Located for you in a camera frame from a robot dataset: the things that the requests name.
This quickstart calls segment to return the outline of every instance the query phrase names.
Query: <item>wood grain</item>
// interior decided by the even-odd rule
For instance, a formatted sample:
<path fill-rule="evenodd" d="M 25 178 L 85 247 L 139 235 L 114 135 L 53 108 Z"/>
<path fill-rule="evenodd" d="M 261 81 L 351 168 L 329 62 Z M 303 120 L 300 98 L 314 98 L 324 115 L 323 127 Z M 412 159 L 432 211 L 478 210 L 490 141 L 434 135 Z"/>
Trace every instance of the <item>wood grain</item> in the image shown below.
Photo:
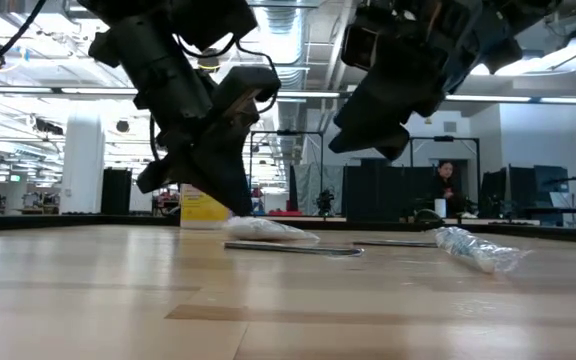
<path fill-rule="evenodd" d="M 321 244 L 430 234 L 322 232 Z M 0 359 L 575 359 L 576 244 L 489 276 L 439 249 L 224 251 L 224 234 L 0 232 Z"/>

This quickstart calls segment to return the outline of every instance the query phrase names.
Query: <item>red object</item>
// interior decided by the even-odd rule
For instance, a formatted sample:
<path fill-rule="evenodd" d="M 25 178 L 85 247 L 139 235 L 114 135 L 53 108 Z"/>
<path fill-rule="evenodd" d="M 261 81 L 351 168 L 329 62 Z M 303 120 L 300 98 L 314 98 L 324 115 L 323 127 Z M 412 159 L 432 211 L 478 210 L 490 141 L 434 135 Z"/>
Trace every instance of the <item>red object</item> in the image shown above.
<path fill-rule="evenodd" d="M 271 210 L 268 212 L 268 215 L 272 216 L 302 216 L 301 211 L 277 211 Z"/>

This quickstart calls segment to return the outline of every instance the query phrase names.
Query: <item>yellow sign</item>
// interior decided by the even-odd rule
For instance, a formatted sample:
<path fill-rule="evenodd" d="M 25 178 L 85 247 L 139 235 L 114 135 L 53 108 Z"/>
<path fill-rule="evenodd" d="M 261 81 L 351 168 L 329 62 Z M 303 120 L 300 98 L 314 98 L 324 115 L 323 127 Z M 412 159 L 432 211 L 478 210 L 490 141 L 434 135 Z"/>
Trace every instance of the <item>yellow sign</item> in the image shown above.
<path fill-rule="evenodd" d="M 228 208 L 191 185 L 181 190 L 181 221 L 226 221 Z"/>

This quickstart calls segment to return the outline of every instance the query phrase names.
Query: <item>plastic bag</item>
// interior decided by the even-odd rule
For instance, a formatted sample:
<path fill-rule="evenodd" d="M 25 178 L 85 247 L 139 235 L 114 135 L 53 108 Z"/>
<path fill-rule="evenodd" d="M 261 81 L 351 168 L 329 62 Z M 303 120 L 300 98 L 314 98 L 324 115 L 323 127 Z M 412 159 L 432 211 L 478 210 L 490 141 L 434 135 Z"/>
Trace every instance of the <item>plastic bag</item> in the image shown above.
<path fill-rule="evenodd" d="M 230 237 L 239 240 L 310 240 L 319 241 L 313 233 L 292 226 L 255 217 L 233 217 L 224 225 Z"/>
<path fill-rule="evenodd" d="M 435 240 L 437 246 L 450 255 L 489 274 L 512 271 L 529 253 L 496 245 L 458 227 L 435 230 Z"/>

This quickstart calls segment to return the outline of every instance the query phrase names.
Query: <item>woman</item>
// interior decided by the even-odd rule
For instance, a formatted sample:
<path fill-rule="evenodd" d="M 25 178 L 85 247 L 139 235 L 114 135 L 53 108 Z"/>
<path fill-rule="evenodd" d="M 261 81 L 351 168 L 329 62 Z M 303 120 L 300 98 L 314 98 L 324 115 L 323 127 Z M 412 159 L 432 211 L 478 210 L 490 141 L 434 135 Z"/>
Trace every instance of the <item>woman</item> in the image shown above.
<path fill-rule="evenodd" d="M 446 199 L 448 217 L 466 213 L 466 199 L 461 194 L 456 193 L 452 172 L 453 165 L 450 161 L 440 161 L 431 189 L 433 199 Z"/>

